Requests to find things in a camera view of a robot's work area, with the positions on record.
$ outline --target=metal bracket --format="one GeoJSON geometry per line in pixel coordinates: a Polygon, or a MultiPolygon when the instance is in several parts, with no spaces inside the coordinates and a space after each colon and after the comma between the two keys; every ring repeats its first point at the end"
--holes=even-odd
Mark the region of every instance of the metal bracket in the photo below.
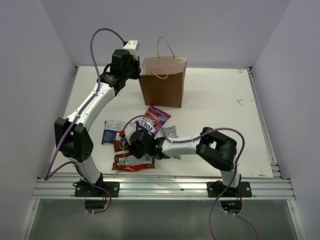
{"type": "MultiPolygon", "coordinates": [[[[103,191],[89,185],[84,181],[78,181],[73,184],[75,187],[75,197],[94,198],[104,196],[103,191]]],[[[106,189],[112,198],[117,198],[119,195],[120,183],[118,181],[104,181],[99,187],[106,189]]]]}
{"type": "MultiPolygon", "coordinates": [[[[206,190],[209,198],[216,198],[226,188],[222,181],[209,181],[206,183],[206,190]]],[[[222,198],[232,197],[251,198],[252,192],[250,182],[241,181],[237,188],[230,187],[222,196],[222,198]]]]}

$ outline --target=tabletop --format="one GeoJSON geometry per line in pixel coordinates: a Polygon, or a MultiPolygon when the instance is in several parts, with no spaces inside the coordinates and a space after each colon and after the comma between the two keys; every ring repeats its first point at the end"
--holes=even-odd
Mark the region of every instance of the tabletop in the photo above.
{"type": "MultiPolygon", "coordinates": [[[[80,66],[66,108],[65,118],[91,93],[97,80],[93,66],[80,66]]],[[[272,178],[272,168],[264,133],[261,127],[253,90],[246,69],[187,68],[184,79],[182,108],[158,107],[171,115],[163,127],[176,126],[179,137],[200,134],[203,127],[228,127],[240,131],[245,138],[245,148],[238,170],[244,178],[272,178]]],[[[182,155],[181,159],[155,160],[155,169],[137,172],[112,170],[114,147],[101,144],[104,124],[109,121],[127,122],[143,115],[145,105],[138,80],[129,79],[124,89],[107,104],[90,129],[94,144],[92,157],[103,174],[135,174],[155,176],[220,177],[220,171],[210,166],[198,155],[182,155]]],[[[239,152],[240,137],[229,131],[222,133],[234,138],[239,152]]],[[[60,152],[52,169],[68,161],[60,152]]],[[[67,165],[60,170],[76,172],[67,165]]]]}

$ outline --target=red snack bag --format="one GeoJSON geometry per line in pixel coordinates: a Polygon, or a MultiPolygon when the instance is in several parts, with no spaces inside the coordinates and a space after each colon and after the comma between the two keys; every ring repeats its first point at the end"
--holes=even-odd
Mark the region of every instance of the red snack bag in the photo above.
{"type": "Polygon", "coordinates": [[[122,141],[122,140],[114,140],[114,152],[120,152],[120,151],[125,151],[129,150],[128,149],[128,142],[127,141],[122,141]]]}
{"type": "Polygon", "coordinates": [[[150,156],[143,156],[140,159],[130,153],[116,154],[114,156],[114,162],[112,170],[120,170],[127,172],[136,172],[141,169],[154,169],[155,160],[150,156]]]}
{"type": "Polygon", "coordinates": [[[145,115],[146,116],[139,119],[137,123],[140,128],[147,131],[153,137],[156,136],[161,126],[163,126],[166,123],[166,121],[168,121],[168,119],[171,118],[171,115],[154,106],[149,106],[149,108],[145,112],[145,115]]]}

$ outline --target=paper bag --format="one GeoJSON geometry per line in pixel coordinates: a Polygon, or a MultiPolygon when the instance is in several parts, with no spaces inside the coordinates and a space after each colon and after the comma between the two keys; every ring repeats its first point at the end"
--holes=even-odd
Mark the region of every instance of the paper bag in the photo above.
{"type": "Polygon", "coordinates": [[[139,80],[145,105],[163,107],[182,107],[187,57],[175,56],[168,42],[166,45],[172,56],[159,56],[159,40],[157,42],[158,57],[145,58],[139,80]]]}

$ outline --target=pink snack bag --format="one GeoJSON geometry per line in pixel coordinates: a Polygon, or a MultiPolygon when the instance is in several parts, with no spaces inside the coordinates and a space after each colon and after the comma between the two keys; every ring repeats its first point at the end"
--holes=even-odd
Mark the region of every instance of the pink snack bag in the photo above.
{"type": "Polygon", "coordinates": [[[154,106],[149,106],[149,108],[145,112],[145,115],[146,116],[138,120],[137,123],[141,129],[148,132],[153,137],[156,136],[161,126],[163,126],[166,123],[166,121],[168,121],[168,119],[171,118],[171,115],[154,106]]]}

